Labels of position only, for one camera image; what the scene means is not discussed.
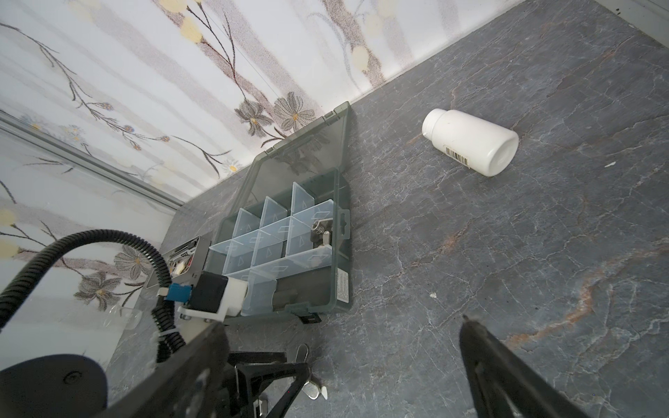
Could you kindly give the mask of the silver wing nut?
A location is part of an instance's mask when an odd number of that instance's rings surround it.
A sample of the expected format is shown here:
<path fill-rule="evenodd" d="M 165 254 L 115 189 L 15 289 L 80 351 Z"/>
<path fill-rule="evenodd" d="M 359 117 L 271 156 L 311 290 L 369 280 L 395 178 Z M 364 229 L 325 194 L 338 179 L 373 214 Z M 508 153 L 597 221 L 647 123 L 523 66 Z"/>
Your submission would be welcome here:
<path fill-rule="evenodd" d="M 313 248 L 329 246 L 332 240 L 333 219 L 317 219 L 310 231 Z"/>
<path fill-rule="evenodd" d="M 297 348 L 294 360 L 296 363 L 307 363 L 308 357 L 309 346 L 306 343 L 303 343 Z M 319 398 L 322 398 L 325 401 L 329 400 L 328 388 L 313 374 L 304 383 L 301 392 L 312 401 Z"/>

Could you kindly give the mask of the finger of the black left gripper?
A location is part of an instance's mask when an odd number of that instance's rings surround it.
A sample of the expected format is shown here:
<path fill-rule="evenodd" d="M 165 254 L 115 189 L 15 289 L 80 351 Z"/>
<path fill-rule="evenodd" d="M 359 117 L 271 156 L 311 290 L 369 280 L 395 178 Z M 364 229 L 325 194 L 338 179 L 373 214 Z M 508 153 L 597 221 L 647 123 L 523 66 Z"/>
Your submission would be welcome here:
<path fill-rule="evenodd" d="M 256 402 L 275 381 L 292 381 L 268 417 L 284 417 L 311 377 L 306 362 L 289 362 L 282 352 L 233 352 L 224 367 L 219 395 L 220 417 L 256 417 Z"/>

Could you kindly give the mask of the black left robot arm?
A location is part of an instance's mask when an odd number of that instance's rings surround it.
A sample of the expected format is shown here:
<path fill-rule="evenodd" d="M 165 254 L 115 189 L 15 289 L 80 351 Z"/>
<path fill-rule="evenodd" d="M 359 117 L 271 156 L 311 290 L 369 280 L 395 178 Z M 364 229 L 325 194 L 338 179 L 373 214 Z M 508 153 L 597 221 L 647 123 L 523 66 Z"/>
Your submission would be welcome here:
<path fill-rule="evenodd" d="M 306 362 L 284 353 L 233 352 L 217 387 L 203 370 L 180 388 L 182 376 L 157 390 L 137 388 L 108 401 L 106 374 L 81 355 L 48 355 L 1 373 L 3 417 L 283 417 L 311 378 Z"/>

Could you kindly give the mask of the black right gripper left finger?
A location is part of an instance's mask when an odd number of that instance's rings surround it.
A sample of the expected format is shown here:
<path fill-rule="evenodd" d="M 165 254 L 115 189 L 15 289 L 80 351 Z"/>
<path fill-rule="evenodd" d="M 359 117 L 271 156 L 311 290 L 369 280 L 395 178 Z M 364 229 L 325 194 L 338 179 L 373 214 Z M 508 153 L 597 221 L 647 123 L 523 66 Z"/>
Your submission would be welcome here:
<path fill-rule="evenodd" d="M 209 417 L 224 380 L 226 327 L 211 324 L 99 417 Z"/>

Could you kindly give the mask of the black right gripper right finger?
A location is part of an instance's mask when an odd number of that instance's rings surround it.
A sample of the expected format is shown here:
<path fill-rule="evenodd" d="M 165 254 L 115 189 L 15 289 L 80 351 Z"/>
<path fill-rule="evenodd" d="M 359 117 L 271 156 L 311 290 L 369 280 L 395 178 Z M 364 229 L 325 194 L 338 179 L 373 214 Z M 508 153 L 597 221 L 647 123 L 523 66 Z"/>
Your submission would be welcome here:
<path fill-rule="evenodd" d="M 459 346 L 479 417 L 584 417 L 480 322 L 465 316 Z"/>

